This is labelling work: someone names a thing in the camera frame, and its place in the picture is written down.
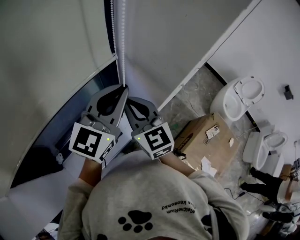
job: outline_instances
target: concrete floor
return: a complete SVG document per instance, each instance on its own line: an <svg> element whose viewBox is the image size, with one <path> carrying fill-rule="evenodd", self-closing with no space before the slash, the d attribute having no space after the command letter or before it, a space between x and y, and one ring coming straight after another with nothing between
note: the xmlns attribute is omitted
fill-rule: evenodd
<svg viewBox="0 0 300 240"><path fill-rule="evenodd" d="M209 113L210 104L222 87L221 82L205 66L199 69L184 88L160 112L164 120L169 123L173 137L190 120ZM253 128L253 125L246 115L243 115L241 119L234 122L231 126L231 130L236 136L240 136L251 128ZM238 186L240 176L245 178L249 183L255 183L254 178L247 177L248 165L241 159L249 134L250 131L239 138L240 144L237 154L230 167L219 179L224 188L231 189L233 197L237 197L242 192ZM258 194L253 194L253 196L262 199ZM249 215L250 235L248 239L252 240L268 222L257 211L262 202L248 194L239 197L237 202L245 210L245 213Z"/></svg>

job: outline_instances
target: gray sweatshirt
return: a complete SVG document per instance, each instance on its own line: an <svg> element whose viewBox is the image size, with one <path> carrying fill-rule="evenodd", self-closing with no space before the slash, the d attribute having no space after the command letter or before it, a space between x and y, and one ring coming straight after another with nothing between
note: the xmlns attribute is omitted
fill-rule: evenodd
<svg viewBox="0 0 300 240"><path fill-rule="evenodd" d="M186 177L139 151L94 188L69 187L59 240L245 240L248 232L243 209L213 177Z"/></svg>

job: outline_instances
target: white toilet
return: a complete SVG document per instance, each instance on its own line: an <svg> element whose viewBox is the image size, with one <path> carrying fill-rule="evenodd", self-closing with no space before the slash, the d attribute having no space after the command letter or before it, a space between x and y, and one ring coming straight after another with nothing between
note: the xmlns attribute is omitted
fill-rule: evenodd
<svg viewBox="0 0 300 240"><path fill-rule="evenodd" d="M242 159L246 163L252 163L256 170L278 177L284 164L280 150L288 137L285 133L274 133L274 125L260 130L250 133Z"/></svg>
<svg viewBox="0 0 300 240"><path fill-rule="evenodd" d="M264 93L263 82L254 76L235 79L216 95L210 105L210 113L218 112L229 125L259 102Z"/></svg>

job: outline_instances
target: toilet lid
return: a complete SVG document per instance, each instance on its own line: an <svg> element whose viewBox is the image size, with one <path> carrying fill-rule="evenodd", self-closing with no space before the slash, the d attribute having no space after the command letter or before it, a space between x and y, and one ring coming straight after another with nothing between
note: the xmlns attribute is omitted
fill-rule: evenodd
<svg viewBox="0 0 300 240"><path fill-rule="evenodd" d="M264 142L268 145L269 151L275 151L282 148L288 140L285 133L272 133L264 139Z"/></svg>
<svg viewBox="0 0 300 240"><path fill-rule="evenodd" d="M264 96L264 89L263 82L253 76L243 78L234 86L235 92L246 106L259 102Z"/></svg>

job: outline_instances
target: white paper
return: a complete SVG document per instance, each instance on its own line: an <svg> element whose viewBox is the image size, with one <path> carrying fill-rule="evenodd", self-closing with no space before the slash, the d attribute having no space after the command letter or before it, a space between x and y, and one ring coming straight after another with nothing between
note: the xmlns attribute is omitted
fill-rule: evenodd
<svg viewBox="0 0 300 240"><path fill-rule="evenodd" d="M204 156L201 159L202 171L209 173L211 176L215 176L217 173L217 169L211 167L211 162Z"/></svg>

